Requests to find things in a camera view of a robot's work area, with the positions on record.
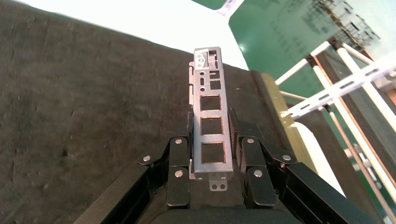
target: metal pin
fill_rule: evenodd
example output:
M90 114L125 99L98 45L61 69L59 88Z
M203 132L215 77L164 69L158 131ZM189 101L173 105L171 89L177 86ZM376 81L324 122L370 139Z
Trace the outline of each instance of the metal pin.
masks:
M255 170L254 174L255 174L255 176L257 176L257 177L261 177L261 176L262 176L262 171L259 170L259 169L257 169L257 170Z
M291 160L291 157L290 157L289 155L284 155L284 156L282 156L282 158L283 158L284 160L286 160L286 161Z
M147 162L151 159L151 157L149 155L146 155L145 157L143 157L143 161Z
M181 176L183 176L183 171L178 170L175 172L175 177L181 177Z

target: white frame bar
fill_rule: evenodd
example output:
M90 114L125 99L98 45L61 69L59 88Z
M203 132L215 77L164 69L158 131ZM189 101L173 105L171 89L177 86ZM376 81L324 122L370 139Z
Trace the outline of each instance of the white frame bar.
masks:
M330 43L325 41L322 44L320 44L316 49L314 49L311 52L311 55L316 56L329 47L330 47ZM297 73L300 69L302 69L306 64L308 64L308 61L305 58L302 59L300 62L298 62L296 65L294 65L291 69L289 69L285 74L283 74L281 77L279 77L275 81L275 84L276 85L282 84L284 81L286 81L288 78L290 78L292 75Z
M375 184L371 174L369 173L369 170L366 168L364 162L360 159L358 153L355 151L355 148L352 146L351 142L349 141L347 134L345 134L344 130L342 129L342 126L338 122L338 119L335 116L334 112L329 111L329 115L330 115L331 119L333 120L335 126L337 127L339 133L341 134L342 139L348 146L349 151L351 152L353 158L356 160L356 163L360 167L364 177L366 178L368 184L370 185L371 189L373 190L375 196L378 198L378 201L380 202L381 206L384 208L385 213L387 214L389 219L392 221L392 223L396 223L396 217L393 214L392 209L386 203L385 198L382 196L382 194L381 194L380 190L378 189L377 185Z
M364 56L362 53L358 52L357 50L355 50L354 48L352 48L348 44L342 43L342 46L345 48L346 51L348 51L349 54L355 56L357 59L361 60L365 64L374 63L373 60L371 60L370 58Z
M281 94L283 96L290 97L290 98L293 98L293 99L299 99L299 100L306 100L307 99L306 97L302 97L302 96L295 95L295 94L292 94L292 93L283 92L283 91L280 91L280 92L281 92Z
M299 117L318 109L320 106L326 105L333 98L342 97L351 91L360 88L364 84L370 83L371 81L388 74L390 71L396 69L396 63L394 62L395 56L396 52L362 70L359 69L356 73L349 75L334 85L326 86L323 91L291 107L284 115L287 116L288 114L291 114L292 118L298 119ZM312 69L316 74L321 72L321 69L317 65Z
M276 85L282 84L284 81L286 81L288 78L290 78L292 75L294 75L296 72L298 72L300 69L302 69L306 64L308 64L308 61L304 58L301 60L299 63L294 65L291 69L289 69L285 74L283 74L281 77L279 77L276 81Z
M353 60L353 58L348 54L345 48L340 48L337 50L337 53L342 58L346 66L352 71L352 73L356 73L360 71L359 66ZM363 84L363 89L366 91L367 95L373 101L375 106L377 106L378 110L382 113L384 118L387 120L389 125L393 128L393 131L396 133L396 115L389 108L388 104L381 97L378 91L374 88L371 83Z
M322 85L325 87L325 89L328 89L331 84L327 80L326 75L322 72L322 70L315 69L314 70L316 75L319 78L319 81L322 83ZM341 114L342 118L344 119L346 125L348 128L351 130L352 134L354 135L356 141L362 148L362 151L364 154L367 156L368 160L370 161L371 165L373 166L375 172L377 173L378 177L382 181L383 185L385 186L386 190L388 191L390 197L392 200L396 203L396 188L394 184L391 181L391 176L389 175L388 170L385 168L385 166L380 163L380 158L376 156L374 153L373 147L369 143L366 142L365 136L363 136L363 133L360 132L360 130L357 128L355 125L351 115L347 111L346 107L344 106L344 103L341 98L334 98L333 102L334 105L337 107L339 113Z
M326 41L323 44L321 44L319 47L317 47L315 50L313 50L311 56L314 57L314 59L316 60L317 63L318 63L318 61L317 61L317 58L315 56L318 55L319 53L321 53L322 51L326 50L329 46L330 46L329 42ZM364 55L360 54L359 52L357 52L353 48L347 46L346 44L343 44L343 46L344 46L344 48L342 48L343 50L341 50L341 51L338 50L337 52L341 52L341 55L342 55L341 58L343 59L344 62L346 61L346 65L348 67L352 68L352 69L350 68L350 70L353 73L360 74L360 73L362 73L362 71L357 66L357 64L353 61L351 56L348 54L347 50L350 51L352 55L354 55L358 59L362 60L364 63L369 64L368 67L371 67L374 64L374 62L372 60L366 58ZM275 83L277 85L280 85L285 80L287 80L289 77L291 77L296 72L298 72L301 68L303 68L307 63L308 63L308 61L306 59L301 60L299 63L297 63L295 66L293 66L289 71L287 71L285 74L283 74L281 77L279 77L275 81ZM318 65L313 66L312 69L314 70L314 72L317 75L318 79L320 80L320 82L324 86L325 91L328 90L328 89L332 89L331 81L328 79L327 75L325 75L323 73L322 69ZM371 85L371 80L367 80L363 85L365 85L366 83ZM289 97L296 98L295 97L296 95L294 95L294 94L285 93L285 92L283 92L283 94L284 95L289 95ZM390 122L389 124L393 128L394 126L391 123L392 122L396 122L396 119L394 119L393 121L389 121L390 115L388 115L388 113L386 112L388 109L390 110L388 105L387 104L383 105L381 103L377 104L377 102L376 102L377 98L376 98L375 94L371 94L371 96L373 96L373 97L370 97L370 98L374 101L374 103L376 104L377 107L381 106L381 107L385 107L386 108L386 109L380 109L380 108L379 109L384 114L384 116L388 120L388 122ZM396 188L395 188L396 187L396 183L395 183L395 180L393 180L393 178L390 176L388 170L386 169L386 167L384 166L384 164L382 163L382 161L380 160L380 158L376 154L376 152L373 149L373 147L370 144L370 142L367 140L366 136L364 135L363 131L360 129L360 127L357 124L356 120L350 114L349 109L345 105L344 101L338 95L332 94L332 97L333 97L332 101L335 104L335 106L337 107L337 109L339 110L342 118L345 120L347 126L349 127L349 129L351 130L352 134L356 138L356 141L358 142L358 144L362 148L363 152L367 156L368 160L372 164L372 167L376 171L377 175L379 176L380 180L382 181L383 185L385 186L385 188L388 191L389 195L391 196L392 200L396 203Z

